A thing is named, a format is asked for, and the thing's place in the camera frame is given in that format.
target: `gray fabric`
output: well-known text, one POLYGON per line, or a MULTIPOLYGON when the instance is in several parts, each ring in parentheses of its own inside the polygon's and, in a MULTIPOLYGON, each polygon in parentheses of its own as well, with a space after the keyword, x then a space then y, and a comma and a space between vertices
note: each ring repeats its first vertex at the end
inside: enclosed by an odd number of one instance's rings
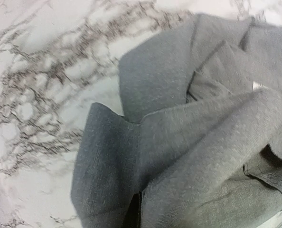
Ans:
POLYGON ((93 104, 76 159, 84 228, 121 228, 138 192, 140 228, 255 228, 282 210, 282 28, 195 15, 119 70, 125 117, 93 104))

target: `folded cloth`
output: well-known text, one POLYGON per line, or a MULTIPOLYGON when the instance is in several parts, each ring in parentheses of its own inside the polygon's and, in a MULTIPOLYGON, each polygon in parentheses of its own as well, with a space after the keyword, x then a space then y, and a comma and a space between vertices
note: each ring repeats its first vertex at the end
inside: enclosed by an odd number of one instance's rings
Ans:
POLYGON ((195 15, 119 75, 124 116, 93 104, 75 163, 84 228, 255 228, 282 210, 282 28, 195 15))

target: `marble surface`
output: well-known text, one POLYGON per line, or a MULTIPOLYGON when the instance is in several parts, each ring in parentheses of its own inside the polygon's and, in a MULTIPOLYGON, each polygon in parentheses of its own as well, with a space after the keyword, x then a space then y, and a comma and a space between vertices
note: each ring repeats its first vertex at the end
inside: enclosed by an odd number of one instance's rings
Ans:
POLYGON ((121 114, 121 56, 199 12, 282 25, 282 0, 0 0, 0 228, 81 227, 69 192, 91 104, 121 114))

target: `marble table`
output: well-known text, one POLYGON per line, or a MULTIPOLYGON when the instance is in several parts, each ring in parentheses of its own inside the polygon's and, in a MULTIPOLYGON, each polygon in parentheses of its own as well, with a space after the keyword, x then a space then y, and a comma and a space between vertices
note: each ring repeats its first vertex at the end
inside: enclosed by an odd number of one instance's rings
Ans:
POLYGON ((200 12, 282 25, 282 0, 0 0, 0 228, 81 227, 69 192, 91 104, 121 114, 121 56, 200 12))

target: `clothing label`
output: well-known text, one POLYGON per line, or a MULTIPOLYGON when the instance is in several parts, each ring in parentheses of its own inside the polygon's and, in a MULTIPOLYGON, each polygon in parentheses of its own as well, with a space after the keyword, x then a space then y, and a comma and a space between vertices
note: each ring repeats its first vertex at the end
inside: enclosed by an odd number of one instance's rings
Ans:
POLYGON ((259 84, 257 82, 253 82, 253 86, 252 86, 253 90, 260 89, 260 88, 268 88, 268 87, 264 86, 263 84, 259 84))

